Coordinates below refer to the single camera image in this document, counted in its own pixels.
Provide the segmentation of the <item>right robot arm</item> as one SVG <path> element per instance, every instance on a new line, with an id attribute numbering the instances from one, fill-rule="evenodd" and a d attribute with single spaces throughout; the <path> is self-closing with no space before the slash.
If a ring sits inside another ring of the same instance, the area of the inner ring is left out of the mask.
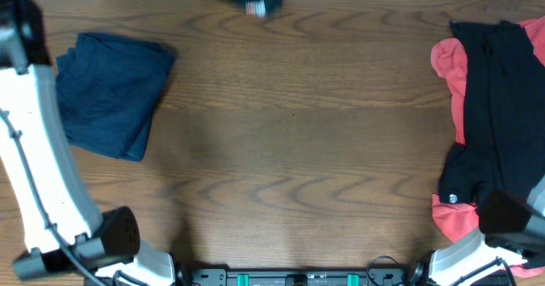
<path id="1" fill-rule="evenodd" d="M 479 227 L 448 248 L 420 260 L 408 285 L 468 286 L 512 266 L 544 266 L 544 181 L 528 197 L 493 192 L 485 201 Z"/>

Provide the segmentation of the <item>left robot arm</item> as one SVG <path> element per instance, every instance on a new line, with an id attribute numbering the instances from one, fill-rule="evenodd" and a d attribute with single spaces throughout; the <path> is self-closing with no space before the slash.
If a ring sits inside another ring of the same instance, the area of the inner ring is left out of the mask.
<path id="1" fill-rule="evenodd" d="M 133 212 L 101 212 L 82 182 L 32 0 L 1 0 L 1 160 L 23 220 L 18 278 L 78 273 L 90 285 L 178 284 L 172 256 L 141 239 Z"/>

